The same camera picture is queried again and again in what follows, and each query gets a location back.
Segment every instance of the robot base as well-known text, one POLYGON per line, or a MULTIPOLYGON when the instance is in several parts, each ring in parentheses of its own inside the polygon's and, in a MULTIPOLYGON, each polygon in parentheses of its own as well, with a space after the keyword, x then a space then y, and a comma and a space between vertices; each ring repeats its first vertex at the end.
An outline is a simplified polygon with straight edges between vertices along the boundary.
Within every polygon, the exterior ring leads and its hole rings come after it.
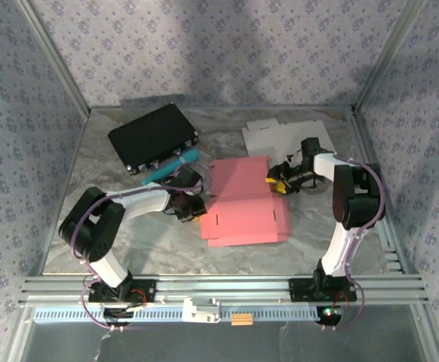
POLYGON ((325 275, 321 260, 312 278, 292 278, 288 280, 290 299, 292 302, 342 302, 339 297, 347 298, 349 302, 357 300, 355 286, 346 277, 325 275))
POLYGON ((95 283, 89 292, 89 303, 123 302, 129 305, 141 305, 145 298, 154 302, 156 281, 154 279, 130 279, 117 288, 111 288, 105 283, 95 283))

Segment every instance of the pink flattened box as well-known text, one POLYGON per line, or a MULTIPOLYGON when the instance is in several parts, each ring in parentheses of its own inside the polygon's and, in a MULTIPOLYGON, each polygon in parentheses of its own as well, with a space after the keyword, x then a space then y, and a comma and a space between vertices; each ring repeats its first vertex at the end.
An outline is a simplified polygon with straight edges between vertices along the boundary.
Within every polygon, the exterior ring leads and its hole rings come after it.
POLYGON ((207 215, 200 218, 201 238, 211 247, 286 241, 291 233, 287 202, 265 181, 266 156, 230 158, 211 163, 207 215))

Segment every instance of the blue patterned wall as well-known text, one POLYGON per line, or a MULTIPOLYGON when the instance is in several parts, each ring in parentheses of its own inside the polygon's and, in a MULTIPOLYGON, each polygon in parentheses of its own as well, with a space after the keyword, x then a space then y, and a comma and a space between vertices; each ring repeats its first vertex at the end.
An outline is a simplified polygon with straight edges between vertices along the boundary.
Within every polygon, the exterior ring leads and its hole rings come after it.
POLYGON ((34 2, 89 106, 350 104, 404 5, 34 2))
POLYGON ((439 1, 427 2, 363 116, 439 323, 439 1))
POLYGON ((0 0, 0 351, 40 257, 82 119, 12 0, 0 0))

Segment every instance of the black box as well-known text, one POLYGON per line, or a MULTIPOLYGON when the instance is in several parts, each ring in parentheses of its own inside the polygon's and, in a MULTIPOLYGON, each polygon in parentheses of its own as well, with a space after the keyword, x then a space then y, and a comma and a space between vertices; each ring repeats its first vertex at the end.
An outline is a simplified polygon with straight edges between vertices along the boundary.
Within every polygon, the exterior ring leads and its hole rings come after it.
POLYGON ((198 132, 172 103, 111 130, 107 137, 131 175, 198 142, 198 132))

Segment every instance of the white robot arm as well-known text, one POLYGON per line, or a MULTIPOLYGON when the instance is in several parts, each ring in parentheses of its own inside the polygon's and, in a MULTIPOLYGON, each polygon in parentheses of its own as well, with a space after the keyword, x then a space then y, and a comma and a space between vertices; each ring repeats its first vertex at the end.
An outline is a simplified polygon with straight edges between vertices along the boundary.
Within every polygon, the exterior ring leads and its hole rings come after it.
MULTIPOLYGON (((360 166, 339 159, 333 152, 322 149, 318 138, 302 141, 302 163, 291 167, 289 161, 269 170, 267 182, 283 194, 298 192, 305 182, 329 179, 333 182, 333 215, 336 228, 330 246, 314 270, 314 288, 318 299, 335 298, 339 291, 351 289, 345 277, 346 265, 352 260, 361 239, 383 218, 381 205, 380 169, 377 164, 360 166)), ((310 286, 296 286, 304 293, 310 286)))
POLYGON ((163 186, 150 183, 121 192, 103 192, 91 187, 63 220, 59 235, 71 248, 73 244, 74 255, 80 254, 100 277, 107 296, 124 301, 137 282, 112 253, 119 226, 128 219, 158 211, 175 215, 182 222, 203 215, 204 201, 196 195, 200 181, 201 175, 183 167, 178 174, 167 178, 163 186))

